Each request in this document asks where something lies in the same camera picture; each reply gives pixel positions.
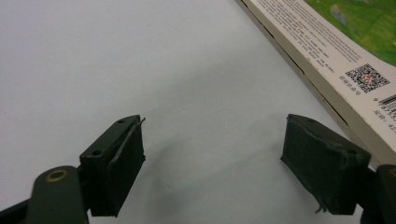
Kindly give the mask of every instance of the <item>white surface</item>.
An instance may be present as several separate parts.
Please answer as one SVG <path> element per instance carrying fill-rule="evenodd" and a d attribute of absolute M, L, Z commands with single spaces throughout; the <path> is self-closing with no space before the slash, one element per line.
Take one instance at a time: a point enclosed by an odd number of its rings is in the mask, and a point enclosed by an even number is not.
<path fill-rule="evenodd" d="M 140 114 L 147 161 L 95 223 L 359 223 L 280 160 L 286 116 L 340 129 L 233 0 L 0 2 L 0 209 Z"/>

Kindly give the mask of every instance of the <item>qr code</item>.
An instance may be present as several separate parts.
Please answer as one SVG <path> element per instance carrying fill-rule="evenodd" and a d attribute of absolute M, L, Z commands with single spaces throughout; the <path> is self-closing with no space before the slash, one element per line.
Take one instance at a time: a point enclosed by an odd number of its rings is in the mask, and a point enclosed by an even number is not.
<path fill-rule="evenodd" d="M 364 92 L 373 91 L 389 84 L 389 81 L 382 77 L 370 64 L 356 68 L 346 73 L 354 82 L 358 84 Z"/>

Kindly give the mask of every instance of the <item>dark green plastic part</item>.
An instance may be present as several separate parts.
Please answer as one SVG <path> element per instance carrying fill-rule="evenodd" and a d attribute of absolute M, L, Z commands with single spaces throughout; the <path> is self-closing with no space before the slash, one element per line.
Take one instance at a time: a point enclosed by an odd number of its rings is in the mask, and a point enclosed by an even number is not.
<path fill-rule="evenodd" d="M 87 207 L 116 217 L 145 160 L 138 115 L 116 121 L 79 156 Z"/>
<path fill-rule="evenodd" d="M 357 189 L 371 155 L 321 123 L 288 116 L 281 160 L 318 201 L 335 215 L 352 215 Z"/>
<path fill-rule="evenodd" d="M 86 224 L 78 170 L 60 166 L 35 180 L 26 224 Z"/>

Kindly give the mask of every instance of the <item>green printed image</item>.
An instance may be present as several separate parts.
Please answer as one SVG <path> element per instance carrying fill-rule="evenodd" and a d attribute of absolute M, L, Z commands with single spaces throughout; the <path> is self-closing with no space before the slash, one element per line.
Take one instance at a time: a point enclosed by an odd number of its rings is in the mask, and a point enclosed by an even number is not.
<path fill-rule="evenodd" d="M 341 32 L 396 66 L 396 0 L 305 0 Z"/>

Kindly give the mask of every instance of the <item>white table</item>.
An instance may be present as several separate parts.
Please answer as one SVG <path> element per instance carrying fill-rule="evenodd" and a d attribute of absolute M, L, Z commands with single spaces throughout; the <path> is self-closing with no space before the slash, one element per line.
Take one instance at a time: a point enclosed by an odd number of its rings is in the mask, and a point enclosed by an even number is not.
<path fill-rule="evenodd" d="M 341 133 L 234 0 L 0 3 L 0 210 L 140 114 L 147 161 L 93 224 L 359 223 L 280 161 L 289 113 Z"/>

